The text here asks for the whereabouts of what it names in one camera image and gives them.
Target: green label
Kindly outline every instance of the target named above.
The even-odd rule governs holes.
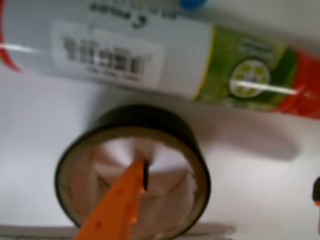
[[[216,26],[195,100],[271,111],[293,93],[297,64],[296,52],[281,42]]]

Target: tape roll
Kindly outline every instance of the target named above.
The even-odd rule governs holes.
[[[133,239],[169,240],[193,226],[210,196],[210,176],[190,127],[166,110],[133,105],[99,118],[62,156],[58,200],[81,226],[136,150],[150,161],[149,188],[140,201]]]

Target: black tape roll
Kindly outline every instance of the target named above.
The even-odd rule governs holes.
[[[180,236],[191,228],[204,212],[210,197],[210,176],[191,128],[173,113],[153,106],[131,105],[104,114],[66,150],[55,175],[56,194],[62,208],[77,226],[81,225],[84,219],[74,209],[68,195],[73,168],[90,149],[106,141],[123,137],[142,137],[160,141],[181,151],[192,168],[196,192],[188,217],[174,229],[148,239],[169,240]]]

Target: spray can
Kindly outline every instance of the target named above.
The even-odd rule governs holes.
[[[2,62],[21,73],[320,119],[315,57],[138,2],[0,0]]]

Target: barcode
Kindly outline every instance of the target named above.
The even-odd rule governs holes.
[[[101,46],[94,40],[75,40],[69,36],[63,38],[63,45],[69,61],[82,63],[91,72],[113,77],[122,72],[126,79],[132,81],[138,81],[144,74],[146,57],[134,55],[129,49]]]

